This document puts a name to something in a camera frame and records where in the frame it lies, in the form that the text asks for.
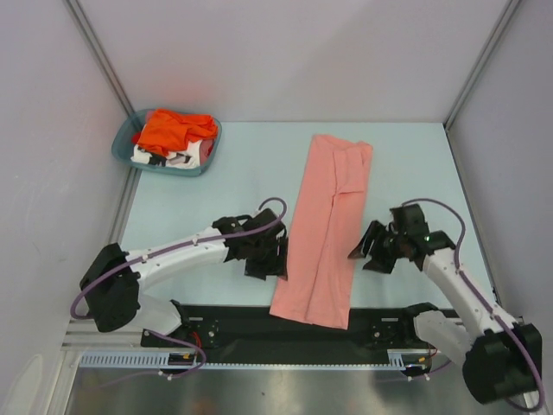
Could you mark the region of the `salmon pink t shirt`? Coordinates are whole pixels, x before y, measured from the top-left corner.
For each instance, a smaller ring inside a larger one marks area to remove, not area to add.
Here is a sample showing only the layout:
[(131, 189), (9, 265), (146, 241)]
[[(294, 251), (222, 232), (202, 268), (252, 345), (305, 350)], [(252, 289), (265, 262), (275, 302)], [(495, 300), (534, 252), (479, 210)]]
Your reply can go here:
[(313, 137), (289, 230), (287, 278), (270, 314), (347, 329), (354, 262), (372, 166), (372, 147), (330, 135)]

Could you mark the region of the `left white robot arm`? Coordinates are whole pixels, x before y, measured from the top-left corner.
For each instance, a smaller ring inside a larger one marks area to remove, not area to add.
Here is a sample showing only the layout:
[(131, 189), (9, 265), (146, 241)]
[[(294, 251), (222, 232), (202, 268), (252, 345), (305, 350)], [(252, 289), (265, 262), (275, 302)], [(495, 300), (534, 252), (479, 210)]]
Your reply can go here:
[(240, 260), (249, 277), (281, 277), (287, 247), (286, 226), (266, 208), (255, 216), (222, 217), (210, 227), (164, 246), (125, 252), (119, 244), (109, 244), (94, 259), (79, 287), (87, 316), (98, 332), (135, 327), (159, 333), (179, 346), (191, 335), (183, 305), (174, 299), (152, 297), (149, 289), (200, 266)]

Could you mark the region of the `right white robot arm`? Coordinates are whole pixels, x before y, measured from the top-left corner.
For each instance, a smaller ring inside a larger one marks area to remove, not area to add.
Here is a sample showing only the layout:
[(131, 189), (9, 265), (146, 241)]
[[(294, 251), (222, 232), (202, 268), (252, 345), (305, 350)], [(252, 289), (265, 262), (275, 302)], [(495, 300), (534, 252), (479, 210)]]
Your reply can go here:
[(366, 258), (368, 271), (389, 274), (399, 259), (415, 264), (447, 298), (461, 319), (456, 324), (429, 303), (411, 306), (414, 316), (400, 322), (398, 335), (409, 347), (427, 342), (462, 372), (467, 390), (481, 404), (538, 394), (543, 406), (542, 337), (488, 299), (463, 269), (459, 247), (443, 231), (422, 221), (401, 227), (373, 221), (350, 259)]

